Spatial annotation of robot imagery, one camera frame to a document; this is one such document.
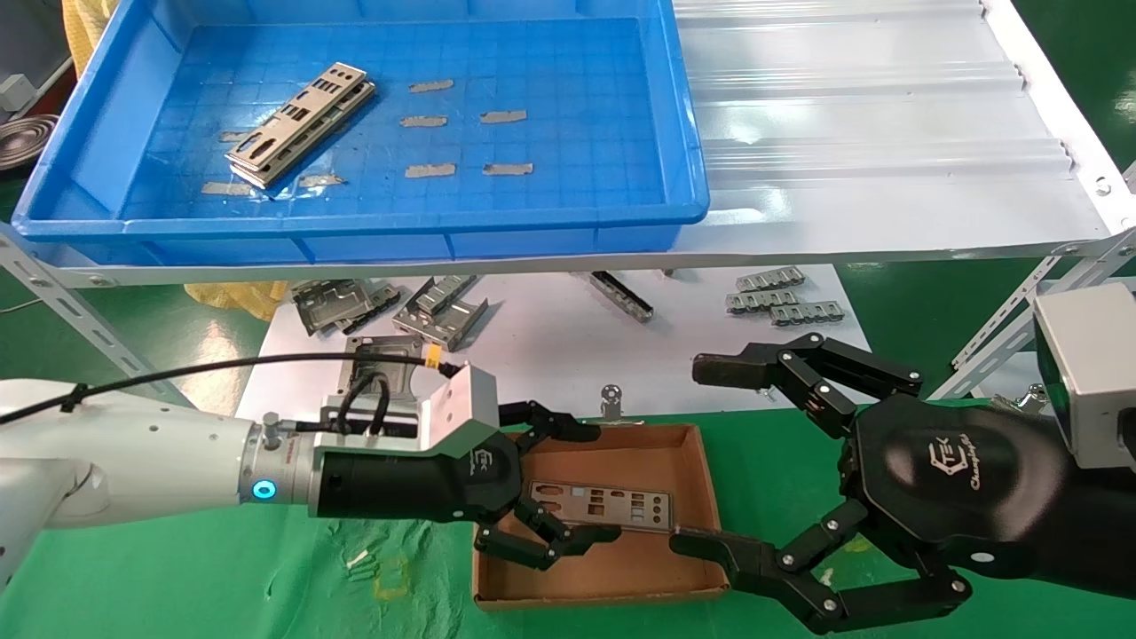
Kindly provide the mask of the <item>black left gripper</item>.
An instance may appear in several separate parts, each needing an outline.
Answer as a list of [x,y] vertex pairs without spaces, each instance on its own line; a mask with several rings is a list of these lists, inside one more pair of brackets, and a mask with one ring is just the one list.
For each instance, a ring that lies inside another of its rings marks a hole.
[[[523,456],[549,439],[593,442],[599,425],[536,401],[499,406],[500,426],[527,425],[516,439],[495,433],[459,457],[401,456],[341,446],[339,435],[314,432],[310,512],[323,518],[423,518],[471,522],[471,547],[481,554],[546,571],[561,558],[584,556],[612,543],[619,525],[568,525],[538,501],[523,496]],[[495,525],[511,512],[528,536]]]

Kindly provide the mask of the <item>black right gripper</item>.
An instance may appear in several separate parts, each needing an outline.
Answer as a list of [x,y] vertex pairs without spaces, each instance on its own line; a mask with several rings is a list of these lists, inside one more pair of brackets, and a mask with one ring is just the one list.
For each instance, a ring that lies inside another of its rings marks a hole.
[[[718,564],[730,589],[780,603],[812,634],[949,616],[971,588],[950,566],[1034,578],[1056,543],[1049,518],[1075,468],[1054,421],[989,406],[939,406],[918,396],[920,372],[855,345],[808,333],[699,352],[699,385],[779,390],[832,439],[849,440],[847,499],[785,548],[730,532],[677,526],[669,548]],[[857,416],[835,387],[885,399]],[[835,590],[815,567],[857,537],[917,572],[883,586]]]

